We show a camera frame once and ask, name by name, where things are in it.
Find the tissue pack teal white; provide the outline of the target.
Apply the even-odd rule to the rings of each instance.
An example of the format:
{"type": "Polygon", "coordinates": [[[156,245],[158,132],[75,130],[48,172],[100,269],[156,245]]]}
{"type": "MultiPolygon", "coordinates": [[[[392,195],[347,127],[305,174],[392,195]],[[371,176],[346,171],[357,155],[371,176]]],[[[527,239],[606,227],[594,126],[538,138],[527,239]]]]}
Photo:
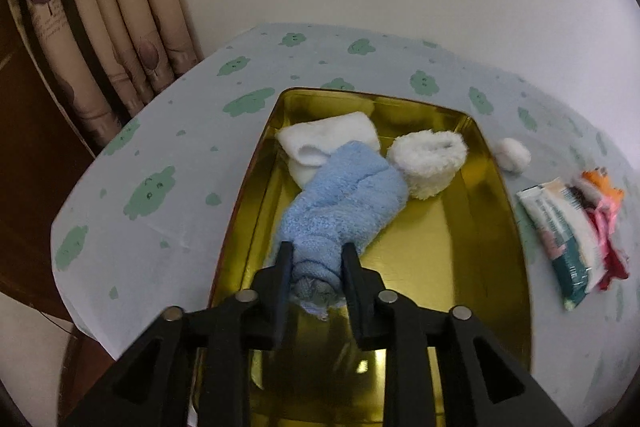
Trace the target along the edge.
{"type": "Polygon", "coordinates": [[[605,276],[601,247],[587,211],[561,179],[516,193],[558,280],[564,308],[575,309],[605,276]]]}

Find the red gold tin box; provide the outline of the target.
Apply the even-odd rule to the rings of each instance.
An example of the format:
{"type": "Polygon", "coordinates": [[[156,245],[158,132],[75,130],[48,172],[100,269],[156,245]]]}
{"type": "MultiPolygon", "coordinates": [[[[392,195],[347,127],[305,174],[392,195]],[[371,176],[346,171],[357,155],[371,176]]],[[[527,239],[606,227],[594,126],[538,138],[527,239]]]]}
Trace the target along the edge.
{"type": "MultiPolygon", "coordinates": [[[[508,191],[476,121],[462,110],[369,93],[283,91],[262,129],[234,205],[210,300],[243,288],[269,257],[283,211],[298,194],[277,133],[293,124],[361,112],[383,146],[421,130],[453,131],[468,149],[442,193],[413,199],[362,255],[385,285],[417,305],[462,305],[521,365],[532,363],[529,291],[508,191]]],[[[288,310],[282,343],[255,352],[250,421],[255,426],[377,426],[383,419],[385,355],[356,343],[345,309],[326,320],[288,310]]]]}

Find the blue towel with pompom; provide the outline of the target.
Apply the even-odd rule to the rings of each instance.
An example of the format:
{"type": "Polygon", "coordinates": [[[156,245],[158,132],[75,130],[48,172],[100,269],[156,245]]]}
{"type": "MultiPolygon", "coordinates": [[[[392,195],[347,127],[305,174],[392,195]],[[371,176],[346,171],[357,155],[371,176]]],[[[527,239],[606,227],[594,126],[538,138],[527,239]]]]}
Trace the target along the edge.
{"type": "Polygon", "coordinates": [[[513,212],[485,155],[472,155],[442,193],[417,200],[380,154],[344,145],[284,210],[273,242],[293,244],[293,303],[320,320],[344,305],[347,243],[421,306],[465,305],[488,322],[529,314],[513,212]]]}

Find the white fluffy slipper sock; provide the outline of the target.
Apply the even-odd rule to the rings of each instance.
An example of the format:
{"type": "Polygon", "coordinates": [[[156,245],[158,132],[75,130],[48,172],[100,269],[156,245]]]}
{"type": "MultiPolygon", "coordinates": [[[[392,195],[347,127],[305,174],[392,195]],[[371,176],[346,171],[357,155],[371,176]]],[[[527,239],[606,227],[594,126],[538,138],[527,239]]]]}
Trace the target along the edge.
{"type": "Polygon", "coordinates": [[[468,148],[457,132],[423,130],[398,136],[386,153],[414,199],[442,193],[466,161],[468,148]]]}

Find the red trimmed light blue cloth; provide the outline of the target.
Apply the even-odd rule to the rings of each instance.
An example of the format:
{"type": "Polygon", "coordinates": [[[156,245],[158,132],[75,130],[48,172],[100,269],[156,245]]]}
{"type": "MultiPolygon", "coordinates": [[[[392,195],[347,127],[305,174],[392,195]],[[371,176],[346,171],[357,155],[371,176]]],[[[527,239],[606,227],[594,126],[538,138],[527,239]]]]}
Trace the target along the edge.
{"type": "Polygon", "coordinates": [[[572,187],[579,193],[580,205],[597,237],[604,266],[604,274],[598,276],[597,288],[599,291],[607,291],[614,280],[623,281],[629,277],[628,256],[613,242],[617,217],[623,203],[616,205],[580,176],[572,181],[572,187]]]}

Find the orange plush toy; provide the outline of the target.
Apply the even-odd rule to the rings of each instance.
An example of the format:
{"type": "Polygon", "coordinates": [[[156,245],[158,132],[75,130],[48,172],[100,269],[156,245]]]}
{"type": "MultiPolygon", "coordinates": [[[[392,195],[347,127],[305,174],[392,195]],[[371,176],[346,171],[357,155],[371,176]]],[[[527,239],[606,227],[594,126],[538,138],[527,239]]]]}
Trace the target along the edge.
{"type": "Polygon", "coordinates": [[[623,202],[625,192],[612,184],[605,168],[585,170],[580,177],[594,186],[603,196],[615,202],[616,205],[620,205],[623,202]]]}

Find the beige patterned curtain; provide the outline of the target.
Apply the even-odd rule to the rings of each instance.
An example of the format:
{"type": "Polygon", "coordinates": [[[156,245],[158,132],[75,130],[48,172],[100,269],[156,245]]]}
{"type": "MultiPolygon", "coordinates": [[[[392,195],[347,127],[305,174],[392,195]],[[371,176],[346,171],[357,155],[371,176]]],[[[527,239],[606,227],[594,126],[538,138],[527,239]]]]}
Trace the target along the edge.
{"type": "Polygon", "coordinates": [[[8,0],[26,51],[92,155],[111,155],[139,115],[200,58],[181,0],[8,0]]]}

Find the light blue cloud tablecloth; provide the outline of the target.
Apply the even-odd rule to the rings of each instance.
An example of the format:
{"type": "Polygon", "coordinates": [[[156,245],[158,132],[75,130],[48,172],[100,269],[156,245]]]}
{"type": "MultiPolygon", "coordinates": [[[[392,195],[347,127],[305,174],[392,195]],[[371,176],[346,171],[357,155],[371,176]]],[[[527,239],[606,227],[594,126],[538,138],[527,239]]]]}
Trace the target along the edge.
{"type": "Polygon", "coordinates": [[[613,141],[524,78],[438,44],[362,29],[263,24],[145,107],[101,153],[51,232],[75,325],[118,358],[165,307],[202,309],[258,136],[291,87],[352,89],[461,110],[532,152],[510,192],[603,166],[626,193],[617,242],[639,259],[639,184],[613,141]]]}

